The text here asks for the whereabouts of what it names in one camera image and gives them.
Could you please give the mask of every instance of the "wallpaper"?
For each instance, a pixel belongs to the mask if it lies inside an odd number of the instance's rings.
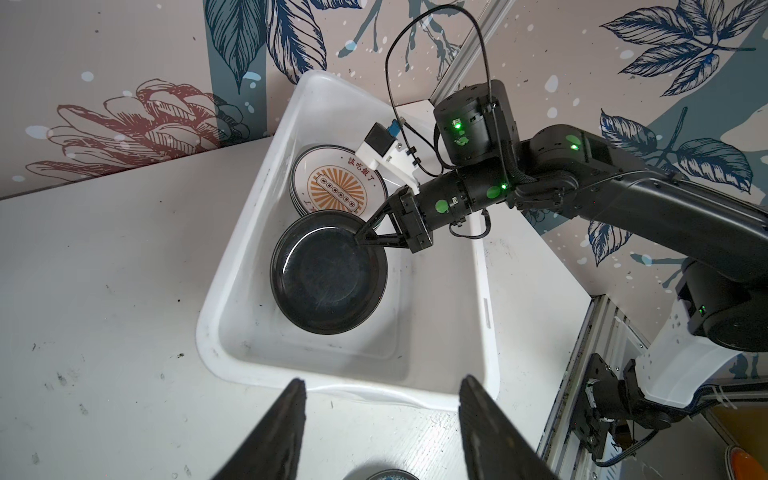
[[[766,7],[768,0],[518,0],[488,41],[491,72],[505,83],[524,138],[573,124],[649,165],[765,204]],[[484,75],[475,63],[462,83]],[[604,223],[544,210],[528,220],[589,293],[607,293],[637,331],[657,335],[683,255]],[[758,359],[740,355],[724,375],[754,378]]]
[[[435,5],[0,0],[0,198],[270,135],[308,70],[386,101],[386,52]],[[470,26],[447,11],[412,28],[390,60],[397,103],[432,93]]]

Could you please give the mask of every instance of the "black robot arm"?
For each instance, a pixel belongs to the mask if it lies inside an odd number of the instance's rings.
[[[768,351],[768,212],[570,125],[520,141],[503,84],[472,85],[435,106],[456,169],[397,190],[357,233],[360,244],[432,245],[432,231],[506,202],[582,217],[654,241],[689,258],[677,285],[689,330],[727,348]],[[389,215],[396,233],[373,227]]]

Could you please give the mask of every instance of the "white countertop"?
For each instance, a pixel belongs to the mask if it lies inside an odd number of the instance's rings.
[[[0,201],[0,478],[209,478],[258,423],[280,391],[213,376],[194,332],[269,144]],[[490,211],[498,404],[535,449],[590,299]],[[310,393],[306,418],[300,480],[466,478],[455,413]]]

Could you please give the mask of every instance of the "white plastic tub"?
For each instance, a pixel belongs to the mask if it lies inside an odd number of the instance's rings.
[[[200,311],[197,350],[216,376],[278,389],[300,377],[309,391],[455,410],[460,382],[472,374],[497,396],[496,341],[480,240],[455,238],[443,229],[435,232],[435,246],[415,255],[387,249],[384,297],[365,322],[346,333],[308,333],[275,304],[272,252],[299,218],[288,190],[293,159],[317,144],[357,148],[374,122],[389,125],[392,118],[387,104],[331,74],[311,71],[302,77]],[[423,133],[431,131],[421,125]],[[435,161],[423,145],[419,153],[425,164]],[[396,185],[388,182],[388,188],[392,193]],[[477,215],[468,223],[473,234],[482,230]],[[391,228],[385,220],[379,232]]]

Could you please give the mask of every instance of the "plate with orange sunburst design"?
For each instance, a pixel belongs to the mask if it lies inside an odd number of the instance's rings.
[[[386,185],[349,148],[321,145],[302,153],[291,173],[291,201],[299,214],[341,210],[367,221],[388,197]]]

